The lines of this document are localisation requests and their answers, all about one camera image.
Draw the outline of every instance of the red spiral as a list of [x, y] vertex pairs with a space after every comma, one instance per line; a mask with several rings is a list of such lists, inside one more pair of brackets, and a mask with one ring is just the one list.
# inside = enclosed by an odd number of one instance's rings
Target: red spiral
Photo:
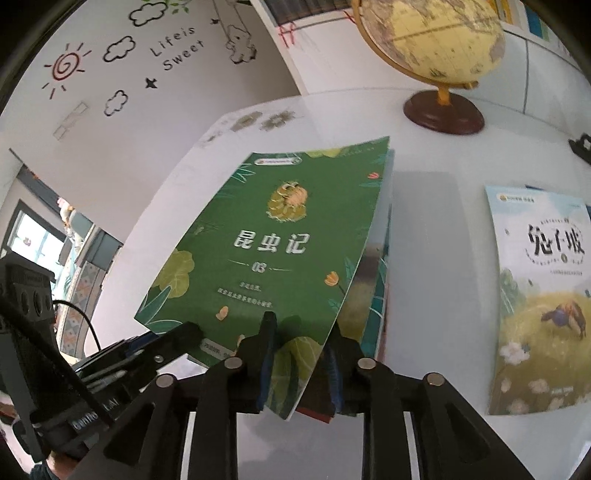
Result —
[[58, 82], [65, 80], [76, 71], [79, 64], [80, 56], [77, 53], [73, 51], [70, 53], [64, 53], [63, 55], [60, 55], [53, 64], [51, 75], [53, 76], [53, 79]]

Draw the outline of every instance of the window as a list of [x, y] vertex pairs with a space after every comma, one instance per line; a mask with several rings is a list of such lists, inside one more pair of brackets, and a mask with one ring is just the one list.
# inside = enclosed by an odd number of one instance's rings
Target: window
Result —
[[13, 251], [52, 271], [57, 281], [63, 269], [59, 258], [64, 241], [66, 241], [64, 233], [21, 201], [18, 202], [8, 224], [8, 230], [2, 242], [1, 256]]

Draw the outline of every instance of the black cable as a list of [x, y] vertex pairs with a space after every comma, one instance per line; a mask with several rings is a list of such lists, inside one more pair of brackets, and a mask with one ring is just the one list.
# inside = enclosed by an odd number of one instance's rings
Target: black cable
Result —
[[95, 328], [90, 323], [90, 319], [86, 316], [86, 313], [84, 313], [79, 307], [74, 305], [72, 302], [69, 302], [67, 300], [54, 300], [53, 304], [54, 305], [65, 305], [66, 307], [70, 307], [71, 309], [74, 309], [75, 311], [80, 313], [80, 315], [82, 315], [82, 317], [86, 320], [86, 323], [88, 324], [88, 328], [90, 329], [92, 336], [95, 338], [96, 346], [99, 348], [99, 351], [102, 350], [102, 348], [100, 347], [99, 338], [96, 336]]
[[78, 395], [92, 408], [97, 416], [108, 426], [113, 425], [113, 419], [104, 406], [94, 398], [90, 390], [86, 388], [82, 380], [68, 365], [57, 350], [45, 342], [41, 334], [29, 323], [27, 318], [10, 303], [6, 297], [0, 296], [0, 316], [7, 324], [18, 330], [23, 337], [29, 340], [45, 357], [53, 364], [55, 369], [66, 379]]

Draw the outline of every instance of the globe stand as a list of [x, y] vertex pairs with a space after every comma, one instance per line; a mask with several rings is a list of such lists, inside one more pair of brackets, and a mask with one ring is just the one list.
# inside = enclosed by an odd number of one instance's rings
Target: globe stand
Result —
[[442, 86], [415, 93], [404, 104], [404, 115], [421, 127], [452, 135], [476, 134], [485, 124], [476, 105]]

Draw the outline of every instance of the globe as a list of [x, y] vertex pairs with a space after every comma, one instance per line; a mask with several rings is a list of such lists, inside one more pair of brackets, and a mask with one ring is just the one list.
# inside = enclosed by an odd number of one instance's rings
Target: globe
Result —
[[388, 64], [438, 87], [413, 96], [404, 113], [415, 123], [471, 134], [484, 118], [450, 88], [471, 89], [505, 54], [505, 33], [486, 0], [353, 0], [363, 39]]

